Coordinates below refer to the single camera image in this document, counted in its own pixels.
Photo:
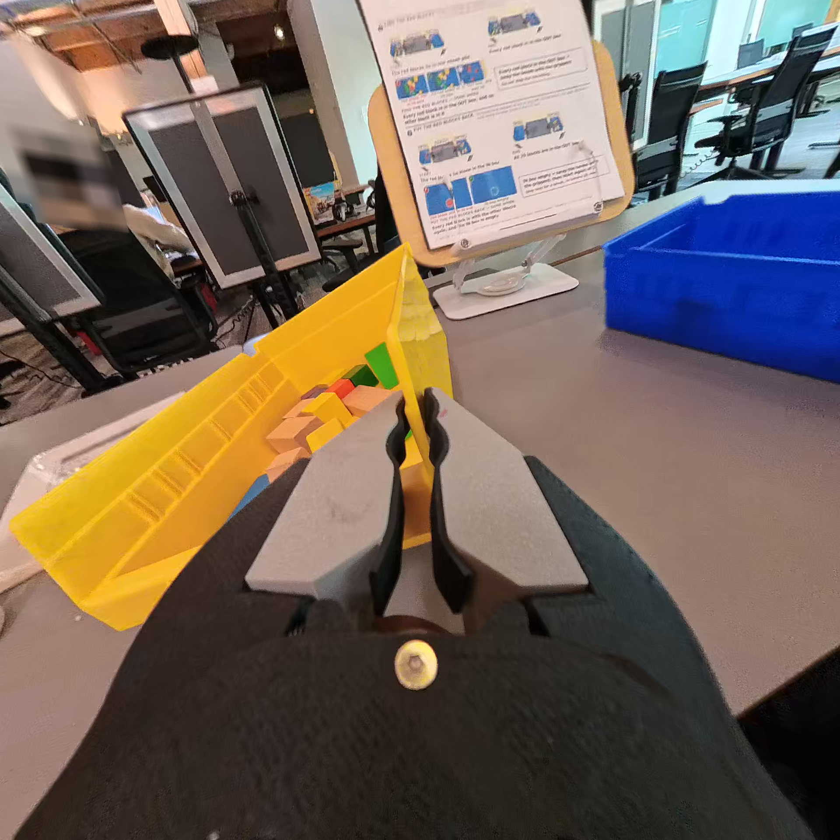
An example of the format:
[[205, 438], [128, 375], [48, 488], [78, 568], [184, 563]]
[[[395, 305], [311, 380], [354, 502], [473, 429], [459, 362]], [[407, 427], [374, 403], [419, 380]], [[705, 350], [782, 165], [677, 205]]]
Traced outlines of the laminated label sheet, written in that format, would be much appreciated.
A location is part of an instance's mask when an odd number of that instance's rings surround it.
[[29, 460], [3, 510], [1, 519], [1, 592], [13, 589], [42, 571], [42, 565], [11, 533], [11, 520], [47, 492], [184, 395], [175, 392], [114, 422], [37, 454]]

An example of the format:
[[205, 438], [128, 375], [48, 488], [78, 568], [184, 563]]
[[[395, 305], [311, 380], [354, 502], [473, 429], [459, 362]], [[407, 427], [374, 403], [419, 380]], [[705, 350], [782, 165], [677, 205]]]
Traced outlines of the white stand base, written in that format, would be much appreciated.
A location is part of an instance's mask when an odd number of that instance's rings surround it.
[[530, 269], [481, 269], [432, 291], [434, 304], [450, 321], [474, 319], [492, 312], [551, 298], [572, 291], [580, 282], [548, 264]]

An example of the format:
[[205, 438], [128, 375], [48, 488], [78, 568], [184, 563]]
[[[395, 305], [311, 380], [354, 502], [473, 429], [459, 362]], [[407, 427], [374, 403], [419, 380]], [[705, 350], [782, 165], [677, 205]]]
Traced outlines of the pile of coloured wooden blocks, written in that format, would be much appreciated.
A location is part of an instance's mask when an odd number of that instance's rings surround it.
[[282, 417], [266, 437], [275, 456], [257, 486], [267, 487], [294, 465], [309, 460], [397, 392], [407, 394], [395, 356], [380, 343], [367, 351], [362, 364], [327, 385], [314, 386]]

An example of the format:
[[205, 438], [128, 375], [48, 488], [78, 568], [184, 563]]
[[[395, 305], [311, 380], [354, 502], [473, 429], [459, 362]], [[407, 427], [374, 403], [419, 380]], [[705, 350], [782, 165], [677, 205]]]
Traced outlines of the colourful toy box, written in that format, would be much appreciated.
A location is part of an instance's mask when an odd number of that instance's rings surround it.
[[336, 181], [304, 187], [303, 195], [314, 225], [332, 224], [335, 221], [334, 208], [340, 196]]

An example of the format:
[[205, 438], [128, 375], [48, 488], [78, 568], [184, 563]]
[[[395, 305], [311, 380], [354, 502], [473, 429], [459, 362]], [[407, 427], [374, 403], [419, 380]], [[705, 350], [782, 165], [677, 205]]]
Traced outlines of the black floor lamp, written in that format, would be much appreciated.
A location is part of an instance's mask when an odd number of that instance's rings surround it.
[[141, 45], [141, 53], [148, 60], [169, 60], [187, 91], [194, 94], [193, 83], [187, 74], [182, 58], [198, 49], [199, 46], [198, 39], [193, 35], [163, 35], [145, 40]]

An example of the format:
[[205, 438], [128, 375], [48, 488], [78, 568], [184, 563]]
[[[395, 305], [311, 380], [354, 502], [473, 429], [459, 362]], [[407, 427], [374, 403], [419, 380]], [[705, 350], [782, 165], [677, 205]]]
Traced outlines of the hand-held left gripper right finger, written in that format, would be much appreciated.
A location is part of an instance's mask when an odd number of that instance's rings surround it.
[[524, 454], [443, 390], [424, 393], [434, 469], [434, 580], [449, 610], [584, 592], [589, 584]]

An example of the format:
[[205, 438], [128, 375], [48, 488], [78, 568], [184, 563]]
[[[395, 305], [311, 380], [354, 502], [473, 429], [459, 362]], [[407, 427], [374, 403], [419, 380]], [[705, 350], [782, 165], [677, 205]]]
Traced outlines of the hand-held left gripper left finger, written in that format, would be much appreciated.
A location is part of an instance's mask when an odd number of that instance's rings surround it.
[[245, 575], [254, 592], [335, 601], [382, 616], [402, 570], [402, 392], [312, 457]]

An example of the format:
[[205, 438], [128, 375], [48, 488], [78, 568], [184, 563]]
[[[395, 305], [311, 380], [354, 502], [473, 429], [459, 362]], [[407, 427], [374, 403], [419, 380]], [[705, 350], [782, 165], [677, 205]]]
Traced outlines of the yellow plastic bin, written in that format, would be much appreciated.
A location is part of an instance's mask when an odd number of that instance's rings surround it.
[[431, 539], [433, 469], [420, 402], [453, 395], [445, 331], [404, 244], [239, 352], [10, 518], [9, 536], [84, 613], [144, 622], [270, 463], [268, 434], [317, 385], [386, 350], [423, 474], [405, 479], [403, 547]]

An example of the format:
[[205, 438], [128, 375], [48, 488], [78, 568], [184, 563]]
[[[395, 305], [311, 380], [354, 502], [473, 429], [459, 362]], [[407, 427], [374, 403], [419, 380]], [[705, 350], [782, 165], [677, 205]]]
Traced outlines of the blue plastic bin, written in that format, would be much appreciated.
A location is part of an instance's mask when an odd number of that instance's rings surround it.
[[839, 382], [838, 191], [698, 197], [602, 251], [607, 328]]

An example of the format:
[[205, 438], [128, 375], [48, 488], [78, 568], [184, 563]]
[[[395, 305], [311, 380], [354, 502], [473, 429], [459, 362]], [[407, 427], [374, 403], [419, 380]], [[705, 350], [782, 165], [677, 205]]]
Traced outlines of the grey framed panel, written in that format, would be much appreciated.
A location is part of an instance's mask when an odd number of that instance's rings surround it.
[[308, 206], [273, 103], [260, 83], [122, 114], [195, 251], [221, 288], [266, 277], [242, 213], [278, 271], [320, 261]]
[[103, 292], [5, 182], [1, 186], [2, 280], [28, 318], [55, 322], [105, 302]]

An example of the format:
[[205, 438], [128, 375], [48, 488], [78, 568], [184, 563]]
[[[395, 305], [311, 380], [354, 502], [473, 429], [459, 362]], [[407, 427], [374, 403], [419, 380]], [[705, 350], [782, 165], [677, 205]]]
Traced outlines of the black panel tripod stand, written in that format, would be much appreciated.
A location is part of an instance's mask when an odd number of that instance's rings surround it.
[[234, 189], [229, 194], [229, 201], [262, 269], [262, 278], [250, 281], [248, 286], [265, 313], [270, 328], [277, 329], [282, 322], [288, 322], [300, 313], [298, 289], [288, 272], [277, 268], [255, 212], [256, 197], [246, 194], [242, 189]]

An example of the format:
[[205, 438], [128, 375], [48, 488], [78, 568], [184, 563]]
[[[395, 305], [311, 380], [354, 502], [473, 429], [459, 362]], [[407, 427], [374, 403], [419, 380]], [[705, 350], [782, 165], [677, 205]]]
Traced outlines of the blue half-round wooden piece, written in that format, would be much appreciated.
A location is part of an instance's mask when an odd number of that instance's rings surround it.
[[270, 486], [270, 483], [271, 481], [267, 474], [261, 474], [258, 476], [239, 500], [235, 508], [231, 511], [228, 519], [232, 519], [240, 511], [246, 508], [252, 500], [256, 499]]

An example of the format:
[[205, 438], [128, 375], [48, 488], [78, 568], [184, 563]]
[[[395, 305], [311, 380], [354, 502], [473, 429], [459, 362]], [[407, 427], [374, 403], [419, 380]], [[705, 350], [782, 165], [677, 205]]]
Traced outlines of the black office chair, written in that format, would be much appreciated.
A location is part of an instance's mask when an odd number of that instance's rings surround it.
[[370, 263], [371, 250], [355, 237], [332, 237], [322, 241], [324, 260], [332, 266], [332, 273], [322, 283], [322, 291], [330, 293], [359, 274]]
[[133, 232], [79, 228], [59, 239], [103, 295], [77, 320], [116, 372], [134, 379], [216, 350], [213, 323], [198, 315]]
[[838, 24], [806, 30], [793, 38], [769, 72], [730, 81], [735, 110], [713, 118], [719, 131], [696, 142], [714, 158], [715, 171], [698, 181], [776, 182], [799, 170], [781, 170], [779, 159], [800, 117], [807, 90], [838, 72]]
[[706, 72], [706, 61], [679, 70], [662, 70], [653, 89], [647, 143], [633, 156], [634, 194], [653, 201], [676, 191], [690, 112]]

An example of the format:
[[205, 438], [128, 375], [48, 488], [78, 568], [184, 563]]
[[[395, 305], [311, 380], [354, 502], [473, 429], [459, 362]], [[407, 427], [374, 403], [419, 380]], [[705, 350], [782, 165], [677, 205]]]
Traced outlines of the printed instruction sheet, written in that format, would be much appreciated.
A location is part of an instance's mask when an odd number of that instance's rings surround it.
[[359, 2], [431, 249], [624, 194], [581, 2]]

